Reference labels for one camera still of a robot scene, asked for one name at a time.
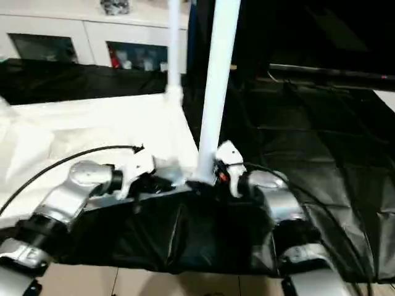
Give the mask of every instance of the black fabric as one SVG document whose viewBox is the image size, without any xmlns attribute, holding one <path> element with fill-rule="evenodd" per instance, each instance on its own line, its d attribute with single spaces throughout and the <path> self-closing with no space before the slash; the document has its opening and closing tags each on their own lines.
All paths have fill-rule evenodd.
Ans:
<svg viewBox="0 0 395 296">
<path fill-rule="evenodd" d="M 214 7 L 214 0 L 197 2 L 191 70 L 204 78 Z M 321 69 L 302 71 L 303 79 L 315 84 L 335 80 L 337 86 L 367 88 L 368 83 L 373 85 L 368 88 L 394 91 L 392 10 L 382 1 L 358 5 L 358 14 L 353 9 L 336 1 L 241 0 L 232 57 L 237 74 L 243 80 L 271 79 L 270 71 L 278 80 L 297 80 L 289 69 L 276 74 L 269 68 L 269 64 L 294 65 Z M 337 80 L 338 75 L 345 81 Z"/>
<path fill-rule="evenodd" d="M 0 94 L 13 104 L 160 92 L 166 84 L 152 73 L 14 60 L 0 65 L 0 78 Z M 184 92 L 198 141 L 204 90 L 185 80 Z M 231 82 L 220 137 L 245 161 L 283 172 L 325 204 L 295 191 L 346 280 L 395 282 L 394 123 L 371 91 Z M 264 211 L 216 197 L 190 192 L 142 201 L 137 214 L 133 205 L 85 213 L 58 259 L 280 276 Z"/>
</svg>

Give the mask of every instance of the black cloth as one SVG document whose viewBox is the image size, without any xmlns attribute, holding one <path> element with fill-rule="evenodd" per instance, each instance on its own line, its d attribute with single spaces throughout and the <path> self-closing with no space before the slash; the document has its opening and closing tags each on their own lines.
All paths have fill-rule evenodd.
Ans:
<svg viewBox="0 0 395 296">
<path fill-rule="evenodd" d="M 15 60 L 0 65 L 0 94 L 11 104 L 155 93 L 165 84 L 159 73 Z M 204 88 L 184 79 L 184 92 L 198 141 Z M 233 141 L 245 161 L 283 172 L 325 204 L 295 192 L 346 280 L 395 282 L 394 123 L 395 114 L 372 91 L 230 84 L 220 140 Z M 214 190 L 189 192 L 144 201 L 138 214 L 133 205 L 85 213 L 58 260 L 280 276 L 264 211 L 216 197 Z"/>
</svg>

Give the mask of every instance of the white pole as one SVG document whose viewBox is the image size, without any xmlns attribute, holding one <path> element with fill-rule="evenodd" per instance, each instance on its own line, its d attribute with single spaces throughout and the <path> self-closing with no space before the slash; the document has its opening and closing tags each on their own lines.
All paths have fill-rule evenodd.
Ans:
<svg viewBox="0 0 395 296">
<path fill-rule="evenodd" d="M 180 12 L 181 0 L 168 1 L 169 17 L 169 44 L 167 46 L 167 98 L 172 102 L 182 104 L 183 92 L 181 88 L 181 75 L 178 63 L 178 52 L 180 48 Z"/>
<path fill-rule="evenodd" d="M 193 179 L 214 182 L 214 157 L 218 149 L 223 106 L 240 9 L 240 0 L 216 0 L 209 68 L 199 145 L 199 162 Z"/>
</svg>

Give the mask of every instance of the glass cabinet door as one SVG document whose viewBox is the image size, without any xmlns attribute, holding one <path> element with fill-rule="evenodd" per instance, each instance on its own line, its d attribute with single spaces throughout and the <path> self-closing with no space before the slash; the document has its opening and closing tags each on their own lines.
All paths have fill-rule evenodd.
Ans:
<svg viewBox="0 0 395 296">
<path fill-rule="evenodd" d="M 107 41 L 107 47 L 114 68 L 162 72 L 167 70 L 166 46 Z"/>
<path fill-rule="evenodd" d="M 71 38 L 9 33 L 21 59 L 78 63 Z"/>
<path fill-rule="evenodd" d="M 0 15 L 0 56 L 94 64 L 80 20 Z"/>
</svg>

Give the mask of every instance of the tiled floor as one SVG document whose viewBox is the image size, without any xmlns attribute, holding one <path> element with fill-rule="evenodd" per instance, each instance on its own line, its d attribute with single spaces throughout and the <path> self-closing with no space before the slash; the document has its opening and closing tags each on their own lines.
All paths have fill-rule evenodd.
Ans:
<svg viewBox="0 0 395 296">
<path fill-rule="evenodd" d="M 140 269 L 53 264 L 39 281 L 44 287 L 42 296 L 283 296 L 280 280 L 262 276 L 174 276 Z M 395 296 L 390 285 L 373 288 L 375 296 Z"/>
</svg>

